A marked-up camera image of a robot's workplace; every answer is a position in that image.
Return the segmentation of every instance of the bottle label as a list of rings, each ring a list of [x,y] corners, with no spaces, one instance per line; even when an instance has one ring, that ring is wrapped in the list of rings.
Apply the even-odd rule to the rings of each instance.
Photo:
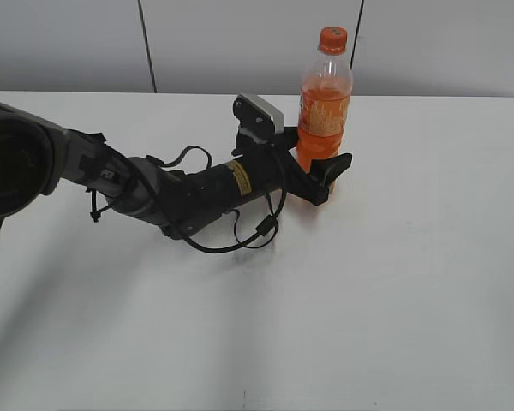
[[[317,100],[301,93],[299,127],[319,137],[331,137],[343,132],[350,96],[333,101]]]

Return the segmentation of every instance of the orange liquid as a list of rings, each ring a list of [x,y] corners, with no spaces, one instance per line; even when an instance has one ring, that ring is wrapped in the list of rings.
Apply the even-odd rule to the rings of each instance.
[[[306,80],[302,85],[302,105],[304,106],[308,101],[326,102],[325,105],[336,107],[336,103],[341,104],[346,99],[346,106],[350,100],[350,83],[348,80],[339,77],[319,77],[312,76]],[[299,143],[297,144],[297,161],[305,172],[310,171],[310,163],[313,159],[331,158],[338,155],[338,149],[341,145],[341,140],[344,133],[345,115],[338,120],[340,126],[339,132],[335,134],[327,133],[327,136],[312,134],[310,130],[317,129],[312,124],[316,122],[316,118],[308,115],[308,112],[303,114],[304,109],[299,118]]]

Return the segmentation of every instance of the orange bottle cap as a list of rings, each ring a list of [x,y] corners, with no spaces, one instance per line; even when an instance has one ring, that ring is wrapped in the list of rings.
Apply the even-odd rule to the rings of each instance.
[[[318,50],[332,56],[346,51],[346,41],[349,35],[342,27],[324,27],[320,32]]]

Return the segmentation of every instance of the orange soda bottle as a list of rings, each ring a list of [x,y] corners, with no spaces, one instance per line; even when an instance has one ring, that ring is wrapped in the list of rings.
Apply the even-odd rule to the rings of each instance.
[[[341,145],[352,93],[347,38],[341,27],[323,28],[320,54],[302,75],[297,161],[307,173],[313,159],[335,157]]]

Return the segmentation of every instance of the robotic arm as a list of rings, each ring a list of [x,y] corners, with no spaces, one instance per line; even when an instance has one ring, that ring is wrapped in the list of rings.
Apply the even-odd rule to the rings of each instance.
[[[278,214],[287,193],[315,206],[327,201],[330,184],[350,167],[352,156],[342,154],[314,160],[305,174],[290,155],[298,136],[284,127],[283,114],[255,95],[241,94],[233,104],[240,120],[237,156],[211,167],[211,156],[197,146],[187,147],[170,164],[158,158],[126,158],[105,144],[102,134],[84,134],[0,103],[0,220],[27,206],[39,194],[53,192],[60,178],[102,193],[117,212],[158,226],[164,235],[183,239],[206,253],[225,253],[278,229]],[[177,166],[191,149],[208,156],[208,166],[195,174],[165,170]],[[276,211],[271,211],[254,235],[236,245],[204,247],[191,237],[224,213],[281,189]]]

